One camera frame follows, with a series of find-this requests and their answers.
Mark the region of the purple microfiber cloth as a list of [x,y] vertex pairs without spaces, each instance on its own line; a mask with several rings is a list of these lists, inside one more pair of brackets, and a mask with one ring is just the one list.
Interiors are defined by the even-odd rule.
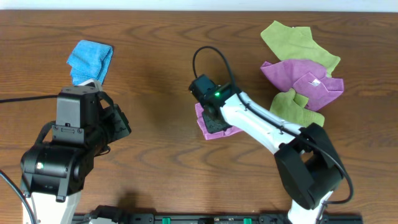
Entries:
[[242,132],[241,129],[235,126],[222,127],[220,123],[212,121],[210,117],[204,113],[204,109],[199,103],[195,104],[195,112],[197,116],[197,123],[206,140],[225,138]]

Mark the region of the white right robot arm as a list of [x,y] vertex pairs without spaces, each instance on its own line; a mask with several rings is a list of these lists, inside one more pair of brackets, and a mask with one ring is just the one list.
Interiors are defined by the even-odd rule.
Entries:
[[253,102],[232,84],[192,86],[191,93],[218,129],[238,128],[274,156],[292,198],[290,223],[321,223],[329,199],[347,173],[325,130],[288,122]]

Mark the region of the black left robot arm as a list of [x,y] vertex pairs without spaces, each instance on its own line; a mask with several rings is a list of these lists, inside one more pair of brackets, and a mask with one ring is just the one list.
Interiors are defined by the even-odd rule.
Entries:
[[130,133],[117,104],[58,105],[56,120],[43,127],[21,159],[21,190],[35,220],[71,223],[95,157]]

